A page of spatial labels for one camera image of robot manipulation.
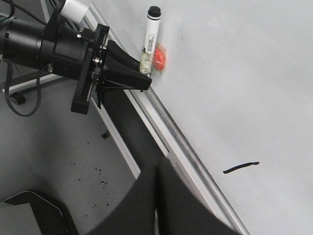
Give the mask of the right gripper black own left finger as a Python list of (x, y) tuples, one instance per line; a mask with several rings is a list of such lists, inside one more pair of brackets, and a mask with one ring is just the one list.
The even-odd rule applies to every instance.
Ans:
[(34, 189), (3, 200), (13, 206), (29, 203), (43, 235), (77, 235), (78, 230), (66, 205)]

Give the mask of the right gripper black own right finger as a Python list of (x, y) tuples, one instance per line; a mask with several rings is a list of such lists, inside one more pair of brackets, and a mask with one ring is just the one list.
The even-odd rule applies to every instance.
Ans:
[(91, 235), (235, 235), (188, 189), (171, 162), (146, 165), (123, 200)]

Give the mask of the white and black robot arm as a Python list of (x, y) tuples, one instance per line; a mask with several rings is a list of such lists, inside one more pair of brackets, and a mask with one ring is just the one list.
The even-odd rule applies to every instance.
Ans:
[[(77, 80), (71, 110), (86, 114), (92, 91), (97, 103), (109, 91), (147, 90), (152, 80), (139, 71), (139, 62), (116, 42), (107, 40), (109, 27), (75, 30), (66, 20), (79, 22), (78, 8), (66, 16), (62, 0), (49, 22), (31, 23), (15, 18), (16, 5), (0, 19), (0, 53), (7, 64), (9, 90), (13, 64)], [(93, 231), (94, 235), (233, 235), (189, 190), (164, 157), (145, 163), (132, 188), (116, 209)]]

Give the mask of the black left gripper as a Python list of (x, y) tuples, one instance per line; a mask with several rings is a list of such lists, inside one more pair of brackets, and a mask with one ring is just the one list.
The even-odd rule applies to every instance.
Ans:
[(65, 21), (61, 8), (56, 7), (42, 32), (40, 65), (51, 65), (52, 74), (78, 81), (71, 103), (72, 112), (88, 113), (94, 87), (93, 73), (100, 65), (96, 85), (98, 108), (106, 92), (149, 89), (152, 79), (139, 71), (139, 61), (113, 40), (108, 40), (103, 50), (108, 26), (98, 24), (94, 31), (88, 28), (78, 31), (66, 27)]

